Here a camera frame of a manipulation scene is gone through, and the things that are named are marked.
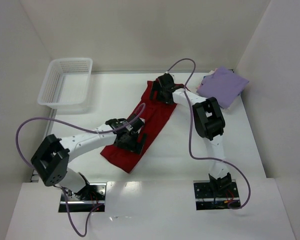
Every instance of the red wire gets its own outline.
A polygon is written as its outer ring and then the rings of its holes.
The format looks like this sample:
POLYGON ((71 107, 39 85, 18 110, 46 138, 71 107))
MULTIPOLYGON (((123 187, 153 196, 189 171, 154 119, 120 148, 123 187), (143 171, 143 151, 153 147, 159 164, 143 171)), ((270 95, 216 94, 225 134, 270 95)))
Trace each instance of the red wire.
POLYGON ((97 198, 97 194, 93 191, 92 192, 94 194, 94 197, 95 197, 95 201, 96 201, 96 204, 98 204, 98 198, 97 198))
POLYGON ((232 196, 232 199, 231 199, 231 201, 235 198, 235 195, 228 189, 228 192, 231 194, 231 196, 232 196))
POLYGON ((95 206, 95 203, 94 203, 91 193, 90 193, 90 198, 91 198, 92 205, 95 206))

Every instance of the fabric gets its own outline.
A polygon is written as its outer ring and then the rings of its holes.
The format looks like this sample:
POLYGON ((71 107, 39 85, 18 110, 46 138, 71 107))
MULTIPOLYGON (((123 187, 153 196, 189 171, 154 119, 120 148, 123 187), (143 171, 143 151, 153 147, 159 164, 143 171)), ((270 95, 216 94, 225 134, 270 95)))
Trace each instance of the fabric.
MULTIPOLYGON (((208 75, 204 76, 203 79, 205 79, 207 76, 209 76, 211 74, 214 74, 216 70, 217 70, 217 68, 214 71, 211 70, 210 72, 208 72, 208 75)), ((198 90, 201 86, 202 86, 202 82, 200 82, 199 86, 197 86, 195 89, 198 90)))
POLYGON ((196 92, 205 98, 215 97, 219 105, 227 109, 248 83, 247 79, 222 66, 206 76, 196 92))
POLYGON ((142 153, 136 154, 113 145, 106 146, 100 153, 111 164, 121 168, 127 173, 130 173, 140 161, 177 106, 176 104, 169 105, 156 100, 150 100, 152 84, 153 81, 147 82, 147 88, 141 97, 141 101, 133 111, 134 113, 141 103, 145 103, 145 110, 140 116, 140 118, 145 119, 145 125, 141 129, 139 141, 143 134, 147 134, 142 153))

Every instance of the white surface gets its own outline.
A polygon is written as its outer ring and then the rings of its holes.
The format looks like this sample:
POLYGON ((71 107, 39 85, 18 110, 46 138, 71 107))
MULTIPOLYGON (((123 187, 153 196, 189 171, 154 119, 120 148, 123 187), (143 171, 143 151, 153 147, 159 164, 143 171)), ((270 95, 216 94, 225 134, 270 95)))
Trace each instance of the white surface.
POLYGON ((269 0, 20 2, 52 58, 90 57, 97 71, 163 70, 182 56, 233 69, 269 0))
MULTIPOLYGON (((126 118, 141 99, 147 81, 154 81, 161 73, 147 74, 97 74, 92 75, 95 96, 91 100, 91 109, 85 114, 62 114, 57 111, 56 119, 63 120, 83 128, 93 129, 113 118, 126 118)), ((205 73, 195 73, 190 81, 190 90, 198 86, 205 73)), ((176 83, 184 83, 188 73, 175 74, 176 83)), ((237 165, 248 177, 263 177, 265 172, 257 151, 248 118, 238 97, 229 110, 223 111, 225 119, 224 153, 226 158, 237 165)), ((188 152, 190 111, 178 105, 169 121, 149 147, 134 170, 128 174, 109 163, 100 152, 103 148, 90 151, 69 167, 81 172, 90 182, 107 181, 145 181, 145 180, 208 180, 209 161, 193 160, 188 152)), ((51 131, 58 138, 80 133, 79 130, 53 124, 51 131)), ((193 132, 193 154, 207 157, 204 140, 193 132)), ((229 168, 234 179, 240 175, 229 168)))
MULTIPOLYGON (((250 203, 241 210, 196 211, 193 182, 108 182, 105 212, 93 213, 86 239, 98 240, 293 240, 274 179, 250 179, 250 203)), ((247 186, 238 181, 241 199, 247 186)), ((24 183, 6 240, 82 239, 67 214, 58 213, 61 191, 24 183)), ((87 213, 72 213, 83 233, 87 213)))
MULTIPOLYGON (((48 116, 36 98, 50 57, 17 0, 0 0, 0 240, 6 236, 22 182, 30 169, 22 163, 15 132, 24 120, 48 116)), ((46 122, 29 124, 20 134, 28 158, 38 146, 46 122)))
POLYGON ((52 109, 85 108, 93 61, 91 58, 55 59, 46 71, 38 104, 52 109))
POLYGON ((236 72, 250 80, 244 106, 300 240, 300 0, 271 1, 236 72))

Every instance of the cable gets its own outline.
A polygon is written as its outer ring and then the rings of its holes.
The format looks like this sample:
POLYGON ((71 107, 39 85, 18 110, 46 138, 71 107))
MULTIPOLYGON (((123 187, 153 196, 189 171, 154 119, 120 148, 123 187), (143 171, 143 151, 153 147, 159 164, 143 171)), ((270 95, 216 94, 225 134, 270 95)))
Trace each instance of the cable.
POLYGON ((80 237, 84 238, 87 235, 88 232, 88 220, 90 215, 93 213, 94 210, 96 210, 98 207, 100 207, 102 205, 102 203, 97 204, 95 207, 93 207, 91 209, 91 211, 89 212, 88 216, 86 217, 85 220, 85 227, 84 227, 84 234, 81 234, 78 229, 76 228, 74 222, 72 221, 71 215, 70 215, 70 210, 69 210, 69 204, 68 204, 68 197, 67 197, 67 193, 64 187, 62 187, 62 191, 63 191, 63 195, 64 195, 64 200, 65 200, 65 208, 66 208, 66 213, 68 215, 69 218, 69 222, 73 228, 73 230, 75 231, 76 234, 78 234, 80 237))
POLYGON ((235 195, 232 193, 232 191, 230 191, 229 189, 228 189, 228 192, 231 194, 231 201, 235 198, 235 195))
POLYGON ((216 205, 216 191, 213 191, 213 206, 216 205))
POLYGON ((194 111, 192 109, 192 105, 191 105, 191 101, 188 97, 188 94, 187 94, 187 91, 186 91, 186 87, 187 87, 187 84, 190 80, 190 78, 192 77, 192 75, 194 74, 195 70, 196 70, 196 63, 193 59, 191 58, 182 58, 180 59, 179 61, 175 62, 169 69, 168 69, 168 72, 179 62, 181 61, 184 61, 184 60, 189 60, 193 63, 193 69, 192 69, 192 72, 190 74, 190 76, 188 77, 188 79, 186 80, 185 84, 184 84, 184 95, 185 95, 185 98, 188 102, 188 105, 189 105, 189 109, 190 109, 190 130, 189 130, 189 142, 188 142, 188 149, 189 149, 189 154, 191 156, 191 158, 195 159, 195 160, 215 160, 215 161, 218 161, 218 162, 222 162, 222 163, 225 163, 227 165, 230 165, 231 167, 233 167, 234 169, 236 169, 241 175, 242 177, 244 178, 246 184, 247 184, 247 187, 248 187, 248 197, 246 199, 246 201, 239 207, 231 207, 230 204, 234 203, 234 202, 238 202, 239 200, 234 200, 234 201, 231 201, 227 204, 228 208, 229 209, 233 209, 233 210, 237 210, 237 209, 242 209, 244 206, 247 205, 247 203, 249 202, 250 200, 250 197, 251 197, 251 187, 250 187, 250 183, 247 179, 247 177, 244 175, 244 173, 238 168, 236 167, 234 164, 232 164, 231 162, 228 162, 228 161, 225 161, 225 160, 222 160, 220 158, 216 158, 216 157, 196 157, 193 155, 192 153, 192 130, 193 130, 193 126, 194 126, 194 111))
POLYGON ((94 207, 94 206, 95 206, 95 202, 94 202, 94 200, 93 200, 93 198, 92 198, 92 195, 91 195, 91 193, 90 193, 90 198, 91 198, 91 203, 92 203, 92 206, 94 207))
POLYGON ((94 195, 94 198, 95 198, 96 203, 98 204, 97 194, 96 194, 94 191, 93 191, 92 193, 93 193, 93 195, 94 195))
POLYGON ((85 129, 83 127, 79 127, 79 126, 76 126, 76 125, 73 125, 71 123, 68 123, 68 122, 65 122, 65 121, 61 121, 61 120, 58 120, 58 119, 54 119, 54 118, 51 118, 51 117, 45 117, 45 116, 36 116, 36 117, 32 117, 32 118, 29 118, 28 120, 24 121, 23 123, 20 124, 20 126, 18 127, 18 129, 16 130, 16 133, 15 133, 15 145, 16 145, 16 149, 20 155, 20 157, 22 158, 22 160, 30 167, 30 168, 34 168, 32 166, 32 164, 30 162, 28 162, 28 160, 25 158, 25 156, 23 155, 23 153, 21 152, 21 149, 20 149, 20 145, 19 145, 19 133, 20 133, 20 130, 21 128, 31 122, 31 121, 34 121, 34 120, 47 120, 47 121, 53 121, 53 122, 57 122, 57 123, 60 123, 60 124, 64 124, 64 125, 67 125, 69 127, 72 127, 74 129, 78 129, 78 130, 81 130, 81 131, 84 131, 84 132, 87 132, 87 133, 90 133, 90 134, 109 134, 109 133, 114 133, 120 129, 124 129, 126 126, 132 124, 133 122, 135 122, 139 117, 140 115, 144 112, 145 108, 146 108, 146 104, 143 102, 141 103, 138 108, 136 109, 135 112, 138 112, 140 107, 142 107, 142 109, 140 110, 140 112, 129 122, 127 122, 126 124, 118 127, 118 128, 115 128, 115 129, 112 129, 112 130, 108 130, 108 131, 99 131, 99 132, 96 132, 96 131, 93 131, 93 130, 90 130, 90 129, 85 129))
POLYGON ((56 186, 56 185, 53 185, 54 188, 57 188, 57 189, 62 189, 61 187, 59 186, 56 186))

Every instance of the white table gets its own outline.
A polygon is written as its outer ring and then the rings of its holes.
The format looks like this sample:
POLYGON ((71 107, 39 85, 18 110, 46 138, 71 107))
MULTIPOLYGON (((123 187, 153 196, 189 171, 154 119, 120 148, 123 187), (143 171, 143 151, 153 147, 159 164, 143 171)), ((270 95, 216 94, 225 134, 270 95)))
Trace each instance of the white table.
MULTIPOLYGON (((91 109, 84 114, 69 114, 58 110, 55 118, 83 128, 93 129, 113 118, 130 115, 147 87, 162 73, 95 74, 92 75, 91 109)), ((195 73, 189 82, 195 90, 206 73, 195 73)), ((176 73, 176 83, 185 83, 189 73, 176 73)), ((230 109, 223 111, 225 119, 224 151, 230 162, 248 177, 263 177, 262 166, 250 124, 238 97, 230 109)), ((145 180, 208 180, 209 163, 193 160, 188 152, 190 126, 189 110, 178 105, 169 121, 149 147, 135 169, 126 173, 109 163, 99 148, 73 160, 69 167, 84 174, 90 182, 145 181, 145 180)), ((80 133, 79 130, 54 123, 51 129, 58 138, 80 133)), ((193 131, 193 152, 206 157, 204 141, 193 131)), ((231 169, 233 178, 240 175, 231 169)))
MULTIPOLYGON (((196 211, 193 181, 108 182, 105 212, 93 213, 88 240, 294 240, 276 182, 250 177, 252 195, 240 210, 196 211)), ((240 197, 246 183, 237 181, 240 197)), ((58 213, 61 190, 22 185, 6 240, 79 240, 66 213, 58 213)), ((84 232, 87 213, 72 213, 84 232)))
MULTIPOLYGON (((139 102, 147 80, 160 73, 98 74, 93 76, 94 98, 89 112, 62 114, 56 118, 93 129, 111 118, 128 116, 139 102)), ((190 89, 203 77, 196 73, 190 89)), ((175 74, 184 83, 187 73, 175 74)), ((70 167, 82 172, 90 182, 108 182, 105 212, 93 213, 87 239, 98 240, 293 240, 294 235, 274 179, 266 178, 238 97, 223 111, 226 122, 224 150, 229 161, 248 177, 252 195, 240 210, 196 210, 193 181, 208 179, 208 163, 192 160, 188 154, 189 111, 177 106, 170 120, 131 174, 108 163, 101 149, 74 160, 70 167)), ((58 137, 79 133, 54 124, 58 137)), ((206 156, 203 140, 193 134, 193 152, 206 156)), ((237 181, 241 201, 248 190, 243 178, 230 169, 237 181)), ((72 230, 66 213, 58 213, 61 191, 39 183, 24 183, 18 197, 6 240, 81 239, 72 230)), ((87 213, 72 213, 83 232, 87 213)))

